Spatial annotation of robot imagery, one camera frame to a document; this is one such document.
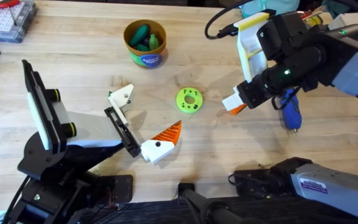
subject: blue tool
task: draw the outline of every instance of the blue tool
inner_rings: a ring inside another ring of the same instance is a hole
[[[281,104],[285,102],[289,94],[291,94],[292,92],[293,89],[287,90],[285,96],[281,99]],[[298,130],[301,128],[301,124],[302,124],[302,115],[299,110],[299,101],[296,95],[293,96],[291,101],[287,104],[287,106],[284,107],[283,117],[284,117],[285,127],[288,130],[293,130],[296,134]]]

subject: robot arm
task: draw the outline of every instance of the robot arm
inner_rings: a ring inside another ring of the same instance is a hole
[[[268,21],[257,37],[267,60],[277,64],[237,86],[250,109],[270,98],[276,108],[274,98],[287,89],[310,91],[318,83],[358,97],[358,25],[308,30],[300,16],[290,12]]]
[[[270,169],[237,170],[233,175],[239,195],[249,192],[261,197],[297,195],[358,217],[358,175],[328,169],[298,157]]]

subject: small orange piece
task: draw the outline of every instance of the small orange piece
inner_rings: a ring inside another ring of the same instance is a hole
[[[160,134],[156,135],[151,140],[158,140],[158,141],[170,141],[173,142],[174,145],[177,144],[181,130],[181,121],[176,122],[165,131],[161,132]]]
[[[240,113],[246,106],[247,106],[247,104],[244,103],[243,105],[238,106],[238,107],[234,108],[233,110],[230,110],[230,112],[231,112],[231,114],[236,115],[236,114]]]

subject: green gear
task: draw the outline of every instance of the green gear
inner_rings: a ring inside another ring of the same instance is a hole
[[[193,103],[187,103],[185,97],[192,97]],[[203,105],[203,96],[195,88],[183,88],[177,94],[177,106],[185,113],[195,113]]]

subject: plastic container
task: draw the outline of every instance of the plastic container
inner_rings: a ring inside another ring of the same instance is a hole
[[[34,0],[21,0],[24,7],[16,19],[17,26],[13,26],[9,32],[0,31],[0,42],[21,43],[29,29],[31,22],[37,13]]]
[[[144,24],[149,25],[150,34],[155,34],[156,38],[160,42],[160,47],[155,50],[143,52],[136,50],[128,44],[136,30]],[[163,59],[167,57],[167,51],[165,50],[165,46],[167,45],[167,34],[158,22],[141,19],[130,23],[124,30],[124,41],[132,60],[138,65],[155,68],[158,67]]]

